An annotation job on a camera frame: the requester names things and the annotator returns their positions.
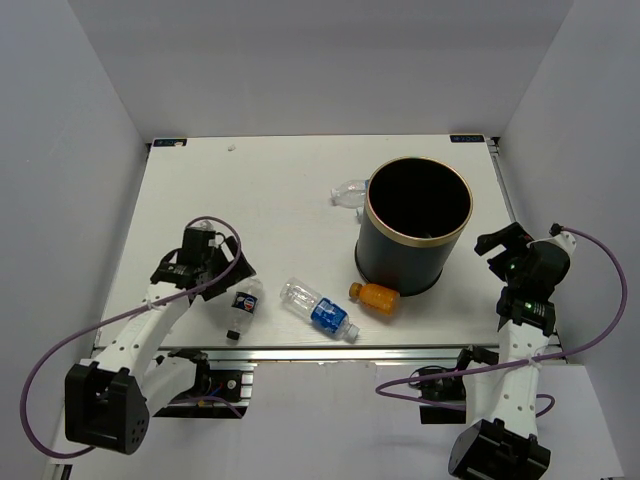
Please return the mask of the pepsi label plastic bottle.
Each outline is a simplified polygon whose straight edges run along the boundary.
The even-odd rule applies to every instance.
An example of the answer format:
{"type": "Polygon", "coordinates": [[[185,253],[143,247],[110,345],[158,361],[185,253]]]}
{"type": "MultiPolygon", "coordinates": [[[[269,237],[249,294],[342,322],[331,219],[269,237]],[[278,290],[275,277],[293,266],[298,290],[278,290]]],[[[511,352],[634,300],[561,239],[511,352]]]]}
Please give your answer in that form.
{"type": "Polygon", "coordinates": [[[237,285],[230,309],[226,338],[238,342],[249,330],[263,297],[263,283],[255,277],[237,285]]]}

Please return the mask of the orange plastic bottle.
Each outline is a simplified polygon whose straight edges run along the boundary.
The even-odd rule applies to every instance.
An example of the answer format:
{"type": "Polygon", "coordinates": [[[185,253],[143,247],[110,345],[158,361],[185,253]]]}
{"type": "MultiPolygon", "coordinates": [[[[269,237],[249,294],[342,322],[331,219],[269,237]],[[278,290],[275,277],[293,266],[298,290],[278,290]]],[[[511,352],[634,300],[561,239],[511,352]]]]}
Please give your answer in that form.
{"type": "Polygon", "coordinates": [[[396,308],[400,294],[387,287],[367,283],[354,282],[349,287],[349,297],[361,305],[384,315],[392,315],[396,308]]]}

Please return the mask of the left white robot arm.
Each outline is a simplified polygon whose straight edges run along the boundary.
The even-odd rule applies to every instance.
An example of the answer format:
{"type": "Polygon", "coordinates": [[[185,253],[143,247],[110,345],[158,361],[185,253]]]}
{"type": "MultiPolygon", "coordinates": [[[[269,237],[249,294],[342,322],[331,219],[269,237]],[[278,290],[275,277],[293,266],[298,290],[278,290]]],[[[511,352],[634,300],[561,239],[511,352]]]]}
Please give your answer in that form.
{"type": "Polygon", "coordinates": [[[138,311],[111,343],[64,382],[67,440],[130,455],[144,440],[150,419],[172,403],[196,405],[216,390],[208,356],[179,348],[158,350],[196,299],[212,300],[255,275],[236,233],[207,221],[192,223],[179,248],[150,277],[138,311]]]}

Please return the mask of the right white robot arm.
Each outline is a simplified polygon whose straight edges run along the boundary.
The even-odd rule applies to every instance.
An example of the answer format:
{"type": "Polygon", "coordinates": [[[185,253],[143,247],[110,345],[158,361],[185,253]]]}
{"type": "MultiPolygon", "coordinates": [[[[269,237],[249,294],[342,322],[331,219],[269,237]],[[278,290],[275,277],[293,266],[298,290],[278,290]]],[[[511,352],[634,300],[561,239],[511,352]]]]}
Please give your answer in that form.
{"type": "Polygon", "coordinates": [[[498,354],[471,347],[451,374],[453,390],[465,398],[467,428],[456,439],[449,463],[458,479],[539,479],[551,453],[540,445],[536,398],[546,351],[555,328],[550,297],[565,278],[575,238],[553,225],[545,239],[533,239],[519,223],[478,237],[474,248],[489,259],[504,282],[496,305],[498,354]]]}

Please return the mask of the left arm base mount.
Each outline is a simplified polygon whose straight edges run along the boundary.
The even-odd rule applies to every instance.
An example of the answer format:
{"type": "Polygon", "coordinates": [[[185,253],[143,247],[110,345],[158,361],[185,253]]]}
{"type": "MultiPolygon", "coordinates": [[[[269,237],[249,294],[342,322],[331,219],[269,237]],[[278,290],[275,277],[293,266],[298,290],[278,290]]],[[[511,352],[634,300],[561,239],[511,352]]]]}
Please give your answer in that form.
{"type": "Polygon", "coordinates": [[[240,419],[248,410],[253,374],[252,364],[179,349],[154,358],[142,391],[156,418],[240,419]]]}

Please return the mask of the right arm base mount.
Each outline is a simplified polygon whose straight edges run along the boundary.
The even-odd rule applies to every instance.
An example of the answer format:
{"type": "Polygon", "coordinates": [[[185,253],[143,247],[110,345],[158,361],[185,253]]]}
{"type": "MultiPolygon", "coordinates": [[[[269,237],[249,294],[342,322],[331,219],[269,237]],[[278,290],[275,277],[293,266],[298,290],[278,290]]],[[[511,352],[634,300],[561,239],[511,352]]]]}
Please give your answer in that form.
{"type": "MultiPolygon", "coordinates": [[[[453,368],[439,365],[426,366],[415,370],[412,377],[466,370],[472,362],[480,366],[496,365],[498,360],[499,355],[496,352],[479,346],[469,346],[461,350],[453,368]]],[[[420,392],[421,399],[462,407],[462,410],[458,411],[438,406],[421,405],[419,411],[422,425],[460,425],[466,422],[466,391],[461,377],[412,381],[409,386],[420,392]]]]}

